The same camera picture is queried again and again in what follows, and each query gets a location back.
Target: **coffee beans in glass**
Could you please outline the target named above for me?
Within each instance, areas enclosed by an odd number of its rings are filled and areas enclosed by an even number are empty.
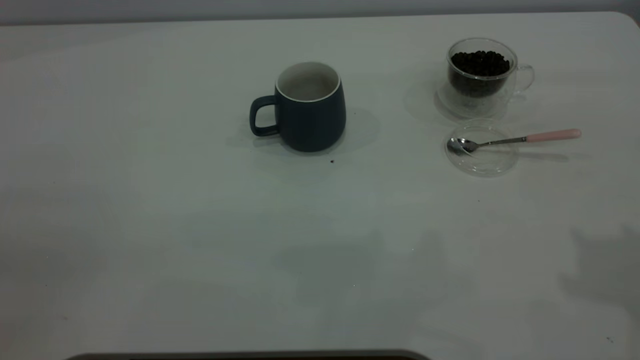
[[[511,96],[526,90],[534,79],[530,65],[519,65],[513,50],[488,38],[456,42],[447,52],[446,66],[438,96],[449,111],[463,118],[502,113]]]

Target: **black object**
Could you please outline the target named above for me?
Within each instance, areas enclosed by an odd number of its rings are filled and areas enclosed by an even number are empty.
[[[257,127],[255,116],[263,106],[275,105],[276,124]],[[251,104],[249,125],[256,136],[280,134],[298,151],[320,151],[333,145],[346,125],[346,107],[340,76],[322,63],[299,63],[282,72],[275,95]]]
[[[469,97],[486,97],[498,92],[507,80],[507,76],[501,75],[511,66],[509,60],[495,51],[457,53],[451,56],[451,63],[455,69],[449,68],[449,82],[459,93]],[[475,79],[474,76],[488,79]]]

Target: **glass cup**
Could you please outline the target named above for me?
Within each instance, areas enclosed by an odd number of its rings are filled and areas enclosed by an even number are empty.
[[[509,62],[509,70],[497,76],[476,76],[458,69],[451,57],[457,53],[495,51]],[[468,38],[456,42],[447,52],[445,79],[438,87],[442,104],[463,119],[494,117],[502,113],[514,94],[527,90],[534,80],[531,65],[519,65],[507,45],[488,38]]]

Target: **table surface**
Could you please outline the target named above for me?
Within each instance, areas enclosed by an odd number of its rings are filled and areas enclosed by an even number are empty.
[[[493,179],[433,102],[454,41],[536,69]],[[618,13],[0,28],[0,358],[403,348],[640,358],[640,31]],[[286,66],[342,75],[346,135],[248,125]],[[273,121],[273,110],[259,123]]]

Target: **coffee bean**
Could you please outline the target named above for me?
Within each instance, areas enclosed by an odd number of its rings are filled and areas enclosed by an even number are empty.
[[[473,76],[491,77],[504,74],[510,69],[510,62],[495,51],[456,53],[451,62],[460,71]],[[486,97],[500,90],[506,81],[502,79],[474,79],[449,69],[449,82],[461,94],[469,97]]]

